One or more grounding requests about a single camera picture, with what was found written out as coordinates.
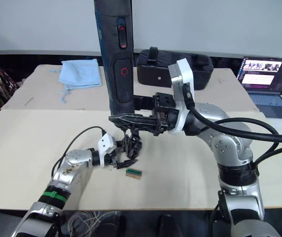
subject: laptop screen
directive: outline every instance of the laptop screen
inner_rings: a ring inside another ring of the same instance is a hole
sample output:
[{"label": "laptop screen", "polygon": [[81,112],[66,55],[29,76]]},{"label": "laptop screen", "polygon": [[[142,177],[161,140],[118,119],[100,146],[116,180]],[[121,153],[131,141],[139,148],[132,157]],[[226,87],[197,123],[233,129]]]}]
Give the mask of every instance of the laptop screen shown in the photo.
[{"label": "laptop screen", "polygon": [[282,90],[282,59],[244,57],[237,79],[247,91]]}]

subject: robotic hand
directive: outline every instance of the robotic hand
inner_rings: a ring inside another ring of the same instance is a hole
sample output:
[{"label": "robotic hand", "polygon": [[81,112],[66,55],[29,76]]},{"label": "robotic hand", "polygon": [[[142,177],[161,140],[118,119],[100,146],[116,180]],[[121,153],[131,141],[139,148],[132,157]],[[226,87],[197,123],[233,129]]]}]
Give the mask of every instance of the robotic hand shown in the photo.
[{"label": "robotic hand", "polygon": [[105,133],[98,142],[98,150],[72,150],[64,157],[64,163],[56,170],[45,191],[33,203],[27,214],[15,228],[11,237],[62,236],[60,219],[66,202],[77,205],[89,181],[93,166],[112,164],[125,168],[137,160],[119,163],[116,157],[117,143]]}]

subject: laptop keyboard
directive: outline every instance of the laptop keyboard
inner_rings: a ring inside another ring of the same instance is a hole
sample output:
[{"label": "laptop keyboard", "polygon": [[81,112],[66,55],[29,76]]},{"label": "laptop keyboard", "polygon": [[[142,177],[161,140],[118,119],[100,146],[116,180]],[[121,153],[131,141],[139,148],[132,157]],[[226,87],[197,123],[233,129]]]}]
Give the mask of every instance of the laptop keyboard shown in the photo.
[{"label": "laptop keyboard", "polygon": [[282,106],[282,99],[279,96],[272,95],[249,95],[256,105],[267,105],[267,106]]}]

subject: small block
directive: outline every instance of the small block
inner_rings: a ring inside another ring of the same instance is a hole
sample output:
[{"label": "small block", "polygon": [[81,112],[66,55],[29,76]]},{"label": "small block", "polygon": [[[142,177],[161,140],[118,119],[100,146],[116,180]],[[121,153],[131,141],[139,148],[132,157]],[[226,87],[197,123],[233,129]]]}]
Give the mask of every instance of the small block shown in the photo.
[{"label": "small block", "polygon": [[141,175],[135,175],[135,174],[129,174],[129,173],[126,173],[125,174],[126,176],[128,176],[128,177],[131,177],[131,178],[134,178],[134,179],[141,179]]}]

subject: vacuum handle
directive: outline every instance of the vacuum handle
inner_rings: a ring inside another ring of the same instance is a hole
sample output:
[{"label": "vacuum handle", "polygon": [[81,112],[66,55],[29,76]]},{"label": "vacuum handle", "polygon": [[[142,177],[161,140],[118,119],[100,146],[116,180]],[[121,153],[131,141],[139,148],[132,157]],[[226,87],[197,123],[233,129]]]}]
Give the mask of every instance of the vacuum handle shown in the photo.
[{"label": "vacuum handle", "polygon": [[111,115],[133,113],[133,37],[130,0],[94,0]]}]

